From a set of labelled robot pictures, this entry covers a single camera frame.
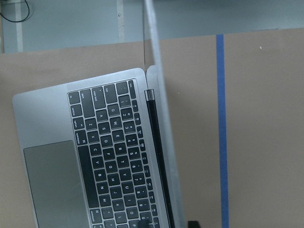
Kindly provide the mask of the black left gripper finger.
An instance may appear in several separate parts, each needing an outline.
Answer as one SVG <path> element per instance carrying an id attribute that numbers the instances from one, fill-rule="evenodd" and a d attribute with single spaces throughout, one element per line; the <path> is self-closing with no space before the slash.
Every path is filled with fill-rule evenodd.
<path id="1" fill-rule="evenodd" d="M 138 220 L 137 227 L 138 228 L 149 228 L 149 221 L 147 221 L 147 220 Z"/>

